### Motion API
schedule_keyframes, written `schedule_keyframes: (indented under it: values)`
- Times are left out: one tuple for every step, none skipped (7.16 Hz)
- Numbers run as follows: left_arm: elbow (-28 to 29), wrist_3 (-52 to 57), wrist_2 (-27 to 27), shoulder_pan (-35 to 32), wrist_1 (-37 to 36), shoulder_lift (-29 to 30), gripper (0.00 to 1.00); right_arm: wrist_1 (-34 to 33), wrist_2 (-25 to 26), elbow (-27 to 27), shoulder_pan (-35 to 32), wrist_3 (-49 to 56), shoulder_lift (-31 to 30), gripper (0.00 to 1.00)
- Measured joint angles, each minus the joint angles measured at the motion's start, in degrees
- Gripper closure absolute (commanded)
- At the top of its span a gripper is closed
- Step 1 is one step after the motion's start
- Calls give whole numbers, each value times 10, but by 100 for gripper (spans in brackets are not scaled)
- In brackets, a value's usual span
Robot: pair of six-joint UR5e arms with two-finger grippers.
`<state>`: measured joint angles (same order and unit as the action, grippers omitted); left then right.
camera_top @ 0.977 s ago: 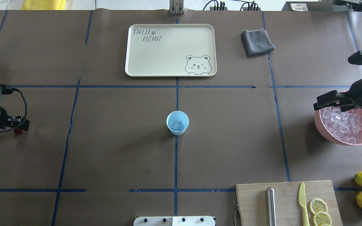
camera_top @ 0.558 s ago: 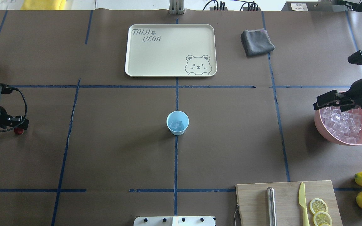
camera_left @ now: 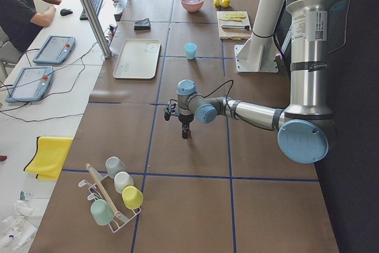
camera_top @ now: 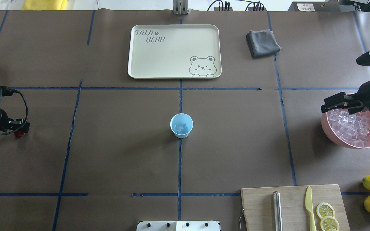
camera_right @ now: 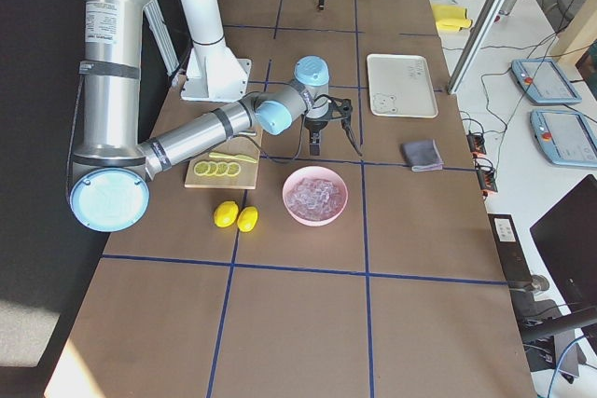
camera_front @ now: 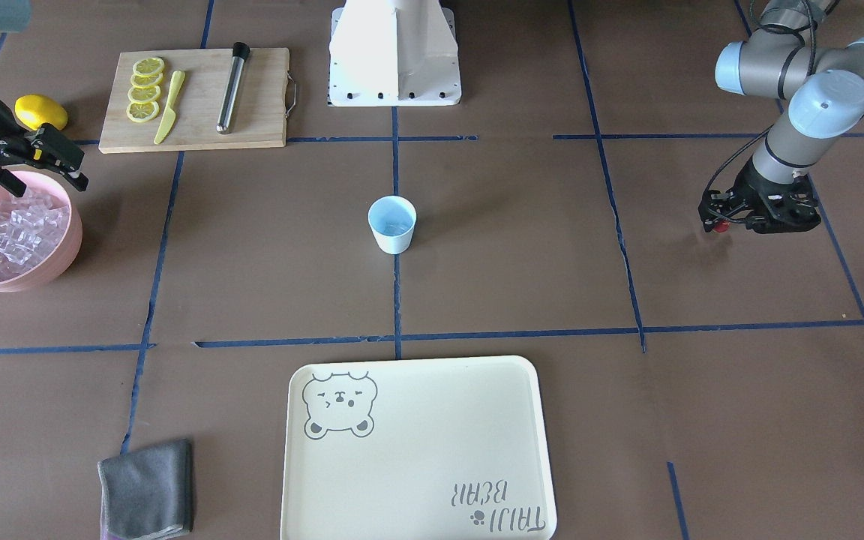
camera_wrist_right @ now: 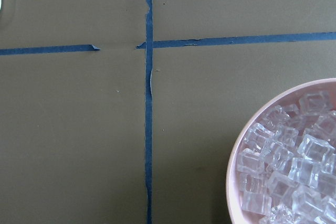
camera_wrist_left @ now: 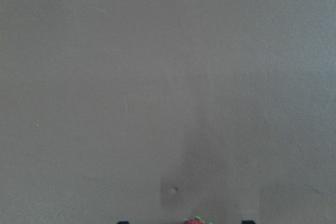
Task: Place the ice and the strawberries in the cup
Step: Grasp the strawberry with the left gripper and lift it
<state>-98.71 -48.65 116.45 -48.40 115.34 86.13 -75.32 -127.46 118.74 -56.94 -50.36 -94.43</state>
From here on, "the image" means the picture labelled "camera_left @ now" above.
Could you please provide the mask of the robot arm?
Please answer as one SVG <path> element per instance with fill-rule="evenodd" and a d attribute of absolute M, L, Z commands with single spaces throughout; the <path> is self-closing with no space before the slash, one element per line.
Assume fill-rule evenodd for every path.
<path fill-rule="evenodd" d="M 323 159 L 333 147 L 337 131 L 326 104 L 328 12 L 337 0 L 260 0 L 250 39 L 235 51 L 238 72 L 273 72 L 268 60 L 275 27 L 282 9 L 291 14 L 290 104 L 269 108 L 233 100 L 228 96 L 206 98 L 192 80 L 180 81 L 178 101 L 165 116 L 177 116 L 182 137 L 190 136 L 190 122 L 207 124 L 218 115 L 275 131 L 283 154 L 301 164 Z"/>

